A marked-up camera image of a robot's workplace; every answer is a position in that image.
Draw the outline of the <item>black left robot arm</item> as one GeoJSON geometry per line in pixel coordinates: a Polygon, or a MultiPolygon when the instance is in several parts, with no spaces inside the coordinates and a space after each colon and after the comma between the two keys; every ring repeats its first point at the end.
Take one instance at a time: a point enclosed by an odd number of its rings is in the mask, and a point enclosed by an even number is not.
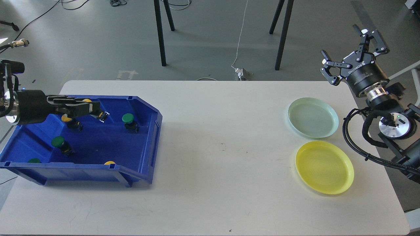
{"type": "Polygon", "coordinates": [[[69,119],[90,115],[104,122],[108,112],[100,102],[67,95],[46,95],[42,90],[19,89],[17,74],[24,73],[22,62],[1,59],[1,117],[14,126],[37,124],[49,114],[69,119]]]}

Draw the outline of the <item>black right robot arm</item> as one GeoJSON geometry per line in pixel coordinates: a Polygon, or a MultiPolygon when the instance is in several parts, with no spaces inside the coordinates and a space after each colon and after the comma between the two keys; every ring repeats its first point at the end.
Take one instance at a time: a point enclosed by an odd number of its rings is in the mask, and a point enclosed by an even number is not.
{"type": "Polygon", "coordinates": [[[344,119],[342,133],[345,142],[365,160],[399,170],[411,181],[419,183],[419,140],[407,148],[396,143],[418,131],[419,106],[401,106],[405,87],[399,82],[390,85],[390,79],[377,64],[377,56],[389,53],[379,31],[361,30],[357,25],[353,28],[360,36],[357,50],[339,62],[331,60],[326,51],[321,51],[324,60],[320,72],[327,81],[334,86],[345,81],[356,97],[366,97],[367,106],[352,109],[344,119]],[[348,124],[357,114],[366,117],[361,131],[364,140],[372,146],[390,149],[395,155],[392,160],[369,154],[351,139],[348,124]]]}

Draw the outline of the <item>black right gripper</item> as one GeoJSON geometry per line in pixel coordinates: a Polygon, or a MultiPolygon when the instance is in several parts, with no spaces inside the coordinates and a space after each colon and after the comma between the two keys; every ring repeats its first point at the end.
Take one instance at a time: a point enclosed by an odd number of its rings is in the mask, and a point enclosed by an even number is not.
{"type": "Polygon", "coordinates": [[[340,62],[334,62],[325,50],[321,50],[324,59],[320,72],[331,85],[337,86],[346,81],[356,97],[364,97],[369,87],[385,87],[389,83],[389,78],[375,60],[377,56],[388,54],[390,49],[378,30],[361,30],[356,24],[353,29],[360,36],[357,51],[340,62]]]}

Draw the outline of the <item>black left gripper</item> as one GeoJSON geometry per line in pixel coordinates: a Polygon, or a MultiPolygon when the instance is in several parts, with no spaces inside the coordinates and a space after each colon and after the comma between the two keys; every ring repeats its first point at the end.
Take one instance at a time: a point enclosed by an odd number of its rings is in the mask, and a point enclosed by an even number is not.
{"type": "Polygon", "coordinates": [[[69,118],[89,115],[88,98],[64,95],[45,95],[41,90],[25,90],[15,93],[18,105],[16,125],[42,123],[49,114],[67,114],[69,118]]]}

